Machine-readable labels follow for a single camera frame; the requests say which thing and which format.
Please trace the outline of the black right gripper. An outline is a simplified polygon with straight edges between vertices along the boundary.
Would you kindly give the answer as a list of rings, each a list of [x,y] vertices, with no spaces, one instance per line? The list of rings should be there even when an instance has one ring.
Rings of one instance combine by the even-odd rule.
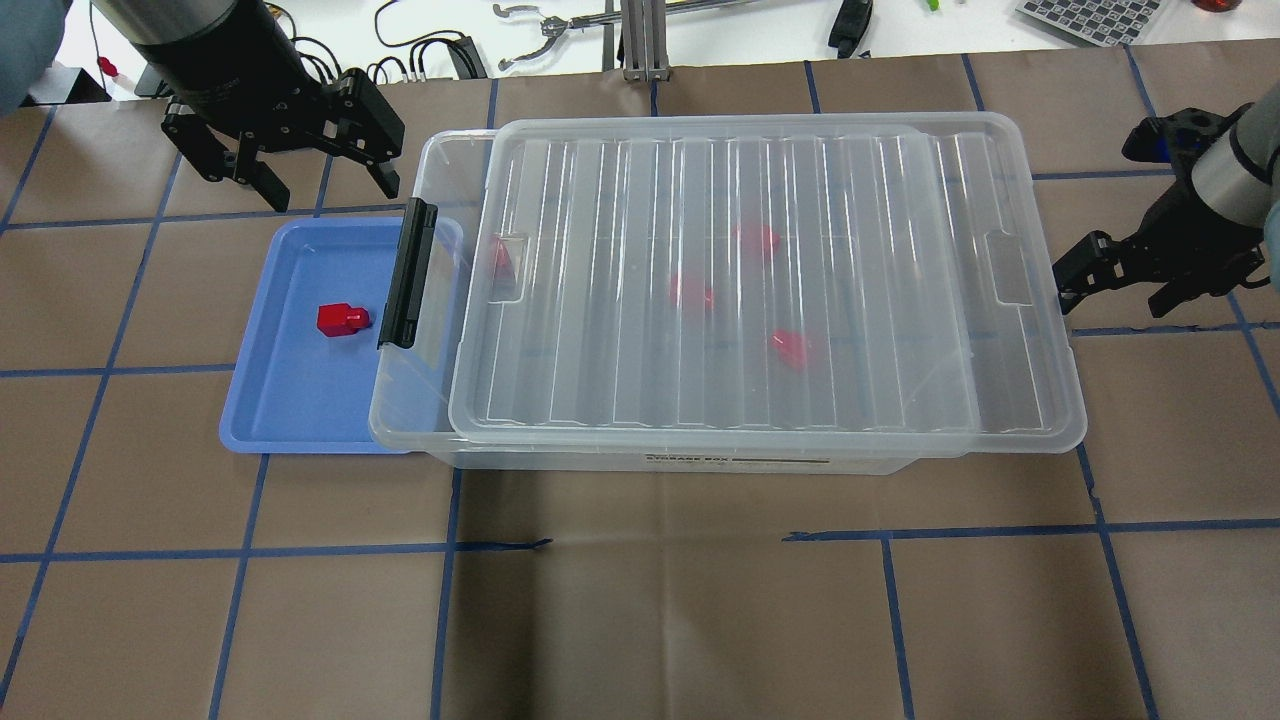
[[[1092,295],[1135,283],[1161,283],[1148,297],[1164,318],[1202,295],[1257,290],[1256,252],[1268,215],[1268,117],[1242,105],[1221,117],[1185,108],[1143,119],[1126,137],[1123,156],[1166,161],[1172,184],[1124,241],[1091,232],[1053,263],[1059,309],[1069,315]]]

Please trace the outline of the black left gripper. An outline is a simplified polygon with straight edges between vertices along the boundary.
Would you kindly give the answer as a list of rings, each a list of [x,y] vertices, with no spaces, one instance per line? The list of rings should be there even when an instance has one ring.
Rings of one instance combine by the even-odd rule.
[[[284,213],[291,191],[259,154],[317,149],[358,163],[387,199],[398,196],[404,123],[364,70],[335,82],[334,140],[330,94],[275,20],[132,20],[131,44],[174,94],[164,136],[207,182],[233,181]]]

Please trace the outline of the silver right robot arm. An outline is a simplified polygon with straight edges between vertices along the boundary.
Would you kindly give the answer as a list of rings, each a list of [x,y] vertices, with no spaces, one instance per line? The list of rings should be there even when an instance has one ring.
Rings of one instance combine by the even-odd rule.
[[[1018,129],[993,113],[521,120],[484,140],[471,227],[411,199],[384,323],[426,320],[445,290],[471,322],[992,334],[1143,283],[1162,316],[1261,265],[1263,117],[1144,119],[1124,155],[1166,161],[1172,186],[1132,236],[1088,234],[1052,268]]]

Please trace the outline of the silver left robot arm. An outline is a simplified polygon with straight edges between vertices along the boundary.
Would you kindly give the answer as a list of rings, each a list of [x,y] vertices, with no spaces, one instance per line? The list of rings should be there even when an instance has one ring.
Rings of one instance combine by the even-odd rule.
[[[252,188],[284,211],[291,191],[268,152],[316,149],[360,164],[388,199],[404,123],[376,83],[349,68],[314,78],[262,1],[101,1],[99,10],[173,96],[163,133],[206,181]]]

